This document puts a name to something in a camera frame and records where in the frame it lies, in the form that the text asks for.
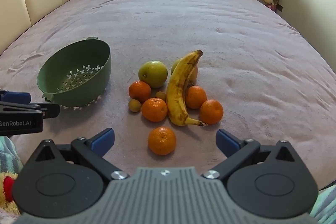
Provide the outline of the orange mandarin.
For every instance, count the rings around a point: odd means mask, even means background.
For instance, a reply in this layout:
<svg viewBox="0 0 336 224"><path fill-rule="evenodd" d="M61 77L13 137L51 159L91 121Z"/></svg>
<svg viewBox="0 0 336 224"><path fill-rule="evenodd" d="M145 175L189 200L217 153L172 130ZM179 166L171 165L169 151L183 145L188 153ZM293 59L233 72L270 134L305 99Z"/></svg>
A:
<svg viewBox="0 0 336 224"><path fill-rule="evenodd" d="M167 105L161 98L150 98L146 100L142 107L142 116L150 122L161 122L167 116Z"/></svg>
<svg viewBox="0 0 336 224"><path fill-rule="evenodd" d="M147 138L147 146L152 153L166 156L175 150L177 138L172 129L157 127L153 129Z"/></svg>
<svg viewBox="0 0 336 224"><path fill-rule="evenodd" d="M200 86L194 85L187 89L185 103L188 108L198 110L206 101L207 94Z"/></svg>
<svg viewBox="0 0 336 224"><path fill-rule="evenodd" d="M217 100L207 100L201 105L199 116L201 121L206 124L217 124L224 116L223 106Z"/></svg>
<svg viewBox="0 0 336 224"><path fill-rule="evenodd" d="M151 97L151 87L144 81L136 81L129 86L129 96L131 99L144 103Z"/></svg>

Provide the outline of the green plastic colander bowl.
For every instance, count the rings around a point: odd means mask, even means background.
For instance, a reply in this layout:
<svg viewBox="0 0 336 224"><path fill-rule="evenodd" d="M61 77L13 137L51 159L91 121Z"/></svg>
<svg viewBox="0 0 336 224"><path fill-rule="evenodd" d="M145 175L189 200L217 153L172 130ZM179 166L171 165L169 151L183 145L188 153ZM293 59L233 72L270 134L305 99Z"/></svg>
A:
<svg viewBox="0 0 336 224"><path fill-rule="evenodd" d="M110 46L91 37L54 53L39 70L37 86L47 101L82 107L104 92L110 74Z"/></svg>

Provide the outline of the small brown longan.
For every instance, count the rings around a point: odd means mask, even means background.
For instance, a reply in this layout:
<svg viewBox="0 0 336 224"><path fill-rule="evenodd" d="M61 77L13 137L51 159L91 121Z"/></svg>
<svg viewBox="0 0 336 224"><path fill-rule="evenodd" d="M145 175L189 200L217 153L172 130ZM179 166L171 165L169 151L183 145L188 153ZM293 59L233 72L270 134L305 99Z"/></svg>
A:
<svg viewBox="0 0 336 224"><path fill-rule="evenodd" d="M131 99L128 103L129 111L138 113L141 110L141 103L136 99Z"/></svg>
<svg viewBox="0 0 336 224"><path fill-rule="evenodd" d="M165 92L162 92L162 91L156 92L155 97L159 98L163 101L166 101L166 93Z"/></svg>

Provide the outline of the orange mandarin front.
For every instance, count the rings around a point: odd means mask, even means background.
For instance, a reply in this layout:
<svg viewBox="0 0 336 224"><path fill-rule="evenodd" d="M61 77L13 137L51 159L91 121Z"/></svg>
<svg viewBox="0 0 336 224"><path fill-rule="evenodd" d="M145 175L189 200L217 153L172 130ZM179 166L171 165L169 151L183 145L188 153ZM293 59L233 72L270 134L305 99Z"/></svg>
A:
<svg viewBox="0 0 336 224"><path fill-rule="evenodd" d="M147 146L152 153L166 156L175 150L177 138L172 129L157 127L153 129L147 138Z"/></svg>

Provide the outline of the yellow spotted banana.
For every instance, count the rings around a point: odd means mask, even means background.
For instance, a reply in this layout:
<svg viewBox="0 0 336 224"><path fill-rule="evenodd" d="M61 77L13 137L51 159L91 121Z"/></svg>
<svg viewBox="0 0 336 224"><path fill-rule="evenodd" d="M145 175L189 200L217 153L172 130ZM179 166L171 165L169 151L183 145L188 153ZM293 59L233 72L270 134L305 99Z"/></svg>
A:
<svg viewBox="0 0 336 224"><path fill-rule="evenodd" d="M185 92L191 73L193 73L202 55L201 50L196 50L182 57L170 77L166 90L166 104L169 119L176 126L208 126L200 120L190 118L185 104Z"/></svg>

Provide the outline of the green apple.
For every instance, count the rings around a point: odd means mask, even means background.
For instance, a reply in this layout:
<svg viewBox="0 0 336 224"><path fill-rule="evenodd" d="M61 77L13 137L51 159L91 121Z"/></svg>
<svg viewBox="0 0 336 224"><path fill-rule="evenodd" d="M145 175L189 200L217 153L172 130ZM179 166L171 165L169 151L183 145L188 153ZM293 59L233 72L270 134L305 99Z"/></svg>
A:
<svg viewBox="0 0 336 224"><path fill-rule="evenodd" d="M167 80L168 71L164 63L154 60L144 63L139 71L138 78L146 82L151 88L161 88Z"/></svg>

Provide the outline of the yellow green pear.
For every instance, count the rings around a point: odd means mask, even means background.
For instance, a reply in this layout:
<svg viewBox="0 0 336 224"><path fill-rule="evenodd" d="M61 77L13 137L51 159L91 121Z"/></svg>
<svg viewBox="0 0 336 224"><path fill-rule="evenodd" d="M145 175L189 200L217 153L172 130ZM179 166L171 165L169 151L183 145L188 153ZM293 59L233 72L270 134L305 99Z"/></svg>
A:
<svg viewBox="0 0 336 224"><path fill-rule="evenodd" d="M179 62L181 61L181 59L177 59L175 60L175 62L173 63L172 67L171 67L171 74L173 74L176 66L179 64ZM191 76L189 78L189 85L195 85L197 82L197 77L198 77L198 66L196 66L193 70L193 72L191 73Z"/></svg>

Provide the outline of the yellow red plush toy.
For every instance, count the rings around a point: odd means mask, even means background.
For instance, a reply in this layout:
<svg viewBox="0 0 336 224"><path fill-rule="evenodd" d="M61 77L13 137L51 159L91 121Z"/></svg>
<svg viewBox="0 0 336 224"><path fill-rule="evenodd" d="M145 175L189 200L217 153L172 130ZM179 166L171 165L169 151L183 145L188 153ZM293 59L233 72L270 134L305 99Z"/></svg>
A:
<svg viewBox="0 0 336 224"><path fill-rule="evenodd" d="M1 172L1 209L3 209L7 213L21 215L13 198L13 185L17 177L17 173Z"/></svg>

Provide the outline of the pink bed blanket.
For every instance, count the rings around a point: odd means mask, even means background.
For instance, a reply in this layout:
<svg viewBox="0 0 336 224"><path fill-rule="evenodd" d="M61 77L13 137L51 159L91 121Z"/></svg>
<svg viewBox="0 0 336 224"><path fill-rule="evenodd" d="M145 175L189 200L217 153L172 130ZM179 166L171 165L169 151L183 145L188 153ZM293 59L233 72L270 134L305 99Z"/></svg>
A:
<svg viewBox="0 0 336 224"><path fill-rule="evenodd" d="M37 75L68 44L89 37L107 42L112 70L102 96L81 109L63 109L43 132L12 138L21 161L38 144L66 144L111 127L106 159L133 173L139 166L194 166L204 172L224 155L217 129L262 144L284 139L319 187L335 179L335 73L280 16L256 0L71 0L29 28L1 55L1 88L43 100ZM150 60L167 67L201 50L197 83L224 108L209 127L174 127L175 151L153 155L147 137L155 124L128 110L128 88Z"/></svg>

